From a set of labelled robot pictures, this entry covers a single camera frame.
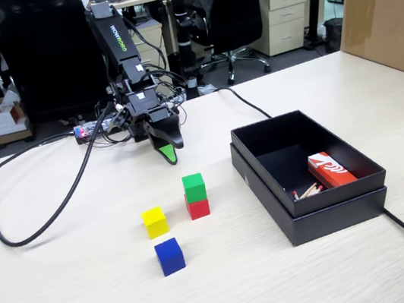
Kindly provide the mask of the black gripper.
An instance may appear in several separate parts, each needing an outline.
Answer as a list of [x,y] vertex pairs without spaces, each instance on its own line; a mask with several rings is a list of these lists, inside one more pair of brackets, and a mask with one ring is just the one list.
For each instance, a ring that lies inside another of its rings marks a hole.
[[175,149],[184,146],[179,117],[159,98],[155,88],[125,98],[126,125],[136,143],[150,139],[153,149],[170,165],[178,163]]

